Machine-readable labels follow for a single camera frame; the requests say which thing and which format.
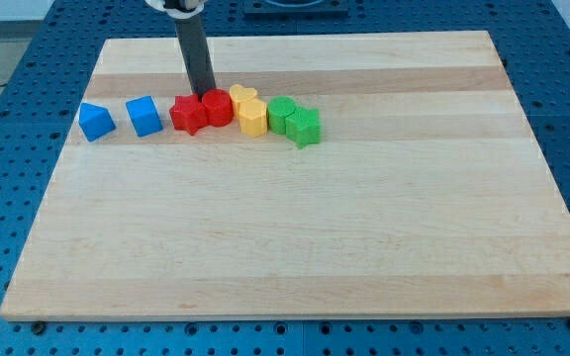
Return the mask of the white robot tool flange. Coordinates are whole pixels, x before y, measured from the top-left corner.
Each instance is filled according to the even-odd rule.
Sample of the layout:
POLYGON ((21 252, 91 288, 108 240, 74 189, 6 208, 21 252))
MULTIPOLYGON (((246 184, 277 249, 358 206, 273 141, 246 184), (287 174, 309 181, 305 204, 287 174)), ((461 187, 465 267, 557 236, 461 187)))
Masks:
POLYGON ((144 0, 152 9, 164 12, 175 20, 187 20, 199 15, 207 0, 144 0))

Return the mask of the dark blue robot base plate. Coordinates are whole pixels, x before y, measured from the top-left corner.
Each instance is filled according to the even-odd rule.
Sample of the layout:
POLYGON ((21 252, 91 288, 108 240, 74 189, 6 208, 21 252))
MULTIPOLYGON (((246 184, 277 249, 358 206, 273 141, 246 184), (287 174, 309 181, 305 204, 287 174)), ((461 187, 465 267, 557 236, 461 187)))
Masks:
POLYGON ((345 16, 349 11, 349 0, 242 0, 246 17, 266 16, 345 16))

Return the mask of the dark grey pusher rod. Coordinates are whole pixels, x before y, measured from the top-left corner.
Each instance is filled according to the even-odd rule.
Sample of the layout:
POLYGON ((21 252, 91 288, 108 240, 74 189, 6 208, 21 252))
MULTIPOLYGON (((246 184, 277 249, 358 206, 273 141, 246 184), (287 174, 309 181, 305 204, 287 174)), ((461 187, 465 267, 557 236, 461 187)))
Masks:
POLYGON ((201 15, 175 20, 175 30, 192 92, 202 97, 216 80, 201 15))

